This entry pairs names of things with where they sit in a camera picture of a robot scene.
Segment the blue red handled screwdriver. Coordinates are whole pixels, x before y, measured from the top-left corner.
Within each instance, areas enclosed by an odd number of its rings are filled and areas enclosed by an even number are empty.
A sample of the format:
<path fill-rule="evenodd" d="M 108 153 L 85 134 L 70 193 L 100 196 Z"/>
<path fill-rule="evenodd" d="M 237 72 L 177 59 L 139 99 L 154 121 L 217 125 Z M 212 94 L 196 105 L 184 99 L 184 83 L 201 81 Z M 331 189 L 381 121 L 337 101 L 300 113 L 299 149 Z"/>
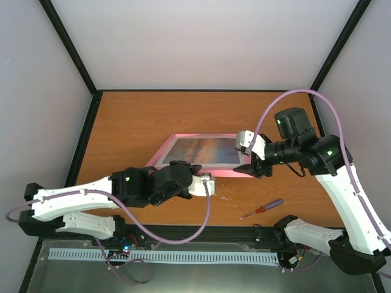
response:
<path fill-rule="evenodd" d="M 256 210 L 250 212 L 249 214 L 246 214 L 246 215 L 240 217 L 239 219 L 242 220 L 242 219 L 245 219 L 245 218 L 250 217 L 252 215 L 263 213 L 263 212 L 268 211 L 270 209 L 274 209 L 274 208 L 276 208 L 276 207 L 278 207 L 278 206 L 280 206 L 282 204 L 283 204 L 283 200 L 281 198 L 276 199 L 276 200 L 274 200 L 272 202 L 269 202 L 269 203 L 259 207 Z"/>

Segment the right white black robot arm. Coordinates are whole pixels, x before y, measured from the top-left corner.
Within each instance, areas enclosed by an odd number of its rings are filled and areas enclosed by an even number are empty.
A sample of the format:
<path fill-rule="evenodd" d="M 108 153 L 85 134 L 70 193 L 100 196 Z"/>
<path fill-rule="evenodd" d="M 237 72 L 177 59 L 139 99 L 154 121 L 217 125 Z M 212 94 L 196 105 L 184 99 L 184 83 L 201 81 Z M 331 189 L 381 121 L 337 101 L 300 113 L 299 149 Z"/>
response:
<path fill-rule="evenodd" d="M 390 255 L 390 231 L 378 216 L 367 214 L 374 209 L 364 192 L 354 190 L 360 182 L 352 158 L 343 158 L 339 137 L 318 137 L 303 108 L 280 111 L 274 119 L 280 141 L 272 142 L 252 131 L 237 133 L 235 148 L 250 156 L 250 164 L 234 171 L 261 179 L 272 176 L 275 165 L 296 162 L 300 177 L 310 173 L 325 189 L 345 226 L 342 230 L 324 228 L 288 215 L 274 225 L 278 243 L 314 248 L 349 275 L 379 273 Z"/>

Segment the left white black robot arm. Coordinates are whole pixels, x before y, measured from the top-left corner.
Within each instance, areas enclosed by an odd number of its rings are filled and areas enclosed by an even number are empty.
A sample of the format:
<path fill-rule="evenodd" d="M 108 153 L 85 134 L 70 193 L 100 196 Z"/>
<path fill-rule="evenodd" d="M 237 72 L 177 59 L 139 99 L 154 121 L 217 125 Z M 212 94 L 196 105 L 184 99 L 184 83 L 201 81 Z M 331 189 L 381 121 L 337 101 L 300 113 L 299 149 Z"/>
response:
<path fill-rule="evenodd" d="M 63 189 L 45 189 L 37 183 L 26 186 L 29 209 L 20 212 L 18 226 L 29 236 L 75 233 L 122 245 L 127 238 L 125 219 L 102 217 L 92 209 L 159 206 L 173 197 L 191 199 L 211 195 L 210 177 L 199 176 L 200 165 L 173 161 L 162 169 L 126 168 L 92 183 Z"/>

